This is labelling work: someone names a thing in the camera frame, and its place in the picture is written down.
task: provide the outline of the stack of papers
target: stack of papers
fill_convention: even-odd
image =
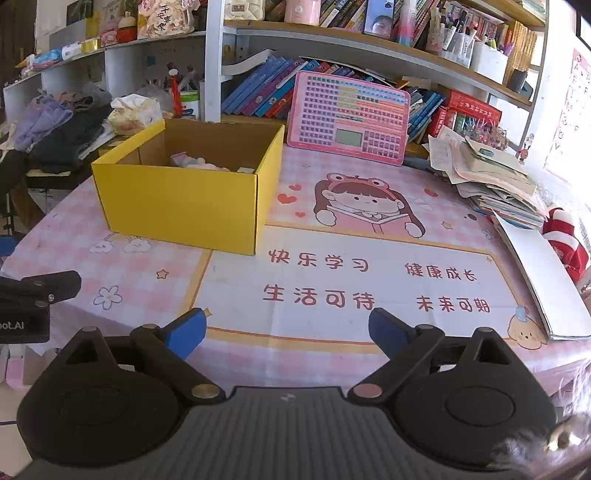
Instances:
[[[493,220],[530,289],[545,329],[553,340],[591,337],[591,316],[548,241],[536,230]]]
[[[540,228],[548,209],[536,184],[511,154],[464,139],[443,127],[429,137],[431,168],[441,171],[457,187],[473,210],[495,212],[522,228]]]

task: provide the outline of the purple clothing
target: purple clothing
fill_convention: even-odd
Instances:
[[[27,105],[14,134],[14,148],[26,152],[30,146],[49,135],[54,128],[65,124],[74,113],[65,102],[51,95],[40,95]]]

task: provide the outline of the shelf post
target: shelf post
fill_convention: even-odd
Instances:
[[[201,92],[202,102],[205,102],[204,120],[206,122],[220,121],[224,4],[224,0],[214,0],[207,5],[205,89]]]

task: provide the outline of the red heart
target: red heart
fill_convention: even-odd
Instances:
[[[289,197],[285,193],[280,193],[277,195],[277,200],[281,203],[294,203],[297,200],[297,197]]]

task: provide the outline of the pink checkered tablecloth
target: pink checkered tablecloth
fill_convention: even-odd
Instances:
[[[316,187],[331,173],[386,182],[404,197],[424,226],[423,240],[488,251],[508,273],[530,317],[540,322],[527,286],[494,228],[467,206],[454,187],[426,172],[284,146],[268,223],[322,226],[314,213],[322,203],[316,192],[322,188]],[[353,229],[360,235],[376,234],[367,222],[339,222],[332,227],[337,232]],[[51,308],[51,341],[35,346],[42,351],[63,346],[86,325],[98,326],[105,335],[125,335],[144,323],[166,325],[191,306],[201,259],[198,248],[109,232],[95,184],[89,179],[25,237],[1,274],[22,278],[62,270],[80,273],[80,294]],[[570,381],[577,362],[591,356],[588,340],[554,341],[538,350],[511,346],[549,393]],[[234,385],[349,388],[385,360],[375,354],[280,350],[212,339],[189,357],[192,365],[227,390]]]

